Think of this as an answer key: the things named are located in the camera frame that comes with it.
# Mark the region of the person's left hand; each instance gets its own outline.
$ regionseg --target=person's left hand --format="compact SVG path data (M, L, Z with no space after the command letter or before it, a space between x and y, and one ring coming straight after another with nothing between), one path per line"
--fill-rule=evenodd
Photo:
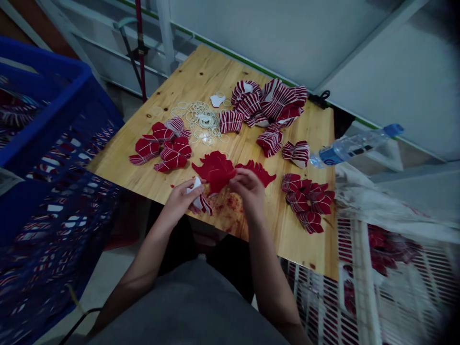
M187 188L193 187L195 179L185 181L174 187L158 219L161 219L162 222L173 228L188 209L193 214L200 214L201 210L192 203L204 191L205 187L203 183L205 182L205 180L201 180L201 186L189 194L187 194Z

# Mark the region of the plastic water bottle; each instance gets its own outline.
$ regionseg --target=plastic water bottle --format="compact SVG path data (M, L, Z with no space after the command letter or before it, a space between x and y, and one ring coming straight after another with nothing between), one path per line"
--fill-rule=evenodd
M348 138L336 140L331 145L310 155L310 162L317 168L336 165L347 161L358 154L365 153L385 144L385 142L404 132L399 124L388 125L382 129L374 129L359 133Z

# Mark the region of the blue bottle cap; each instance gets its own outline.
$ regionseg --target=blue bottle cap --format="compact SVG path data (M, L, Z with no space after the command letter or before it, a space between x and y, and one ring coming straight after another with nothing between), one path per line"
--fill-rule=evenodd
M383 128L383 131L390 137L397 137L398 135L401 135L404 133L404 128L400 124L391 124L388 126L385 126Z

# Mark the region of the white wall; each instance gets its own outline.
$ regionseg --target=white wall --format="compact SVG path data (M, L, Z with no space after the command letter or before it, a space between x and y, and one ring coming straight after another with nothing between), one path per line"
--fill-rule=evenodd
M348 111L379 126L399 122L403 138L448 161L460 159L459 47L425 9L364 50L324 89Z
M313 90L401 0L171 0L171 20Z

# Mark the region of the wooden table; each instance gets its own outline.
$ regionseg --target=wooden table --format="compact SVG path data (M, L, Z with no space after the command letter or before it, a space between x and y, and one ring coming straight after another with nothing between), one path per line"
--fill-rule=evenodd
M151 126L155 122L165 122L170 118L170 109L180 101L203 101L210 104L209 97L217 91L224 92L227 98L230 98L233 88L240 80L253 80L261 87L270 81L268 77L250 67L206 46L199 46L92 160L88 170L130 191L165 204L173 185L196 175L190 163L201 166L199 159L206 153L215 150L226 151L234 165L246 164L249 159L259 162L270 174L276 174L276 179L265 190L265 211L278 255L338 280L335 207L333 206L331 215L323 217L324 233L308 234L286 203L286 194L280 189L283 175L291 172L320 184L327 182L329 188L334 190L333 167L315 169L308 166L302 170L291 161L284 160L281 152L271 158L265 158L262 148L255 142L264 128L249 128L245 124L239 135L228 134L228 143L215 140L212 146L205 146L200 141L190 144L193 154L184 169L168 173L156 172L153 165L161 162L159 157L142 166L135 166L128 160L128 156L136 154L134 145L142 134L151 134ZM152 108L155 106L164 109L162 115L152 116ZM333 119L332 109L322 110L307 102L305 112L300 118L291 127L284 129L283 143L288 140L295 143L306 139L310 144L310 151L317 151L333 142ZM211 199L210 204L215 211L214 216L197 216L192 213L189 215L248 240L248 226L238 195L231 194L226 188Z

